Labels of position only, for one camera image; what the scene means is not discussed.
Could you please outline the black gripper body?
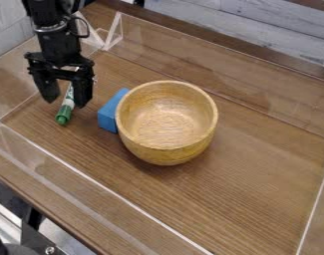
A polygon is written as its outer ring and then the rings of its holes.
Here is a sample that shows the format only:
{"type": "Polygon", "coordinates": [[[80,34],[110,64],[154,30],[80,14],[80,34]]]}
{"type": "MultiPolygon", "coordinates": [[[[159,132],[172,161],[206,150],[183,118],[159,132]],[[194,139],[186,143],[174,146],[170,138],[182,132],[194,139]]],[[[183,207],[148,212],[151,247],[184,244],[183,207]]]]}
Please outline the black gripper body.
{"type": "Polygon", "coordinates": [[[36,26],[40,51],[27,52],[28,74],[35,82],[87,81],[94,78],[94,62],[81,55],[80,40],[90,29],[79,33],[75,23],[36,26]]]}

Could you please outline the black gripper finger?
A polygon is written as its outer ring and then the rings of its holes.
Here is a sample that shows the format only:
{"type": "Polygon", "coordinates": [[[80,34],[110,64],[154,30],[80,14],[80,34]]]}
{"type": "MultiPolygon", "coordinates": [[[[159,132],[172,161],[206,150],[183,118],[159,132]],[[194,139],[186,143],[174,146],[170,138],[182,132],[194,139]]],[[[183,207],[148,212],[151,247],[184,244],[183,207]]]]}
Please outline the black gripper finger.
{"type": "Polygon", "coordinates": [[[60,96],[56,78],[49,73],[39,71],[32,74],[32,79],[43,100],[52,103],[60,96]]]}
{"type": "Polygon", "coordinates": [[[71,80],[73,89],[73,102],[77,108],[83,108],[92,98],[94,79],[75,76],[71,80]]]}

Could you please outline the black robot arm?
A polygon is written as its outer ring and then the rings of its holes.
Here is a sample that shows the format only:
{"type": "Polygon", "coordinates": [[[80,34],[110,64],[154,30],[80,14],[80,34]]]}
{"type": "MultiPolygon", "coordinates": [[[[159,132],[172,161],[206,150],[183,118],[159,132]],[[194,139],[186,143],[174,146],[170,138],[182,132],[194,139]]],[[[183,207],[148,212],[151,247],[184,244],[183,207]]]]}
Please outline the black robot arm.
{"type": "Polygon", "coordinates": [[[80,40],[90,33],[80,34],[68,0],[21,0],[27,15],[33,23],[40,51],[27,52],[28,74],[45,102],[60,96],[57,81],[71,83],[73,102],[83,108],[92,98],[92,60],[81,55],[80,40]]]}

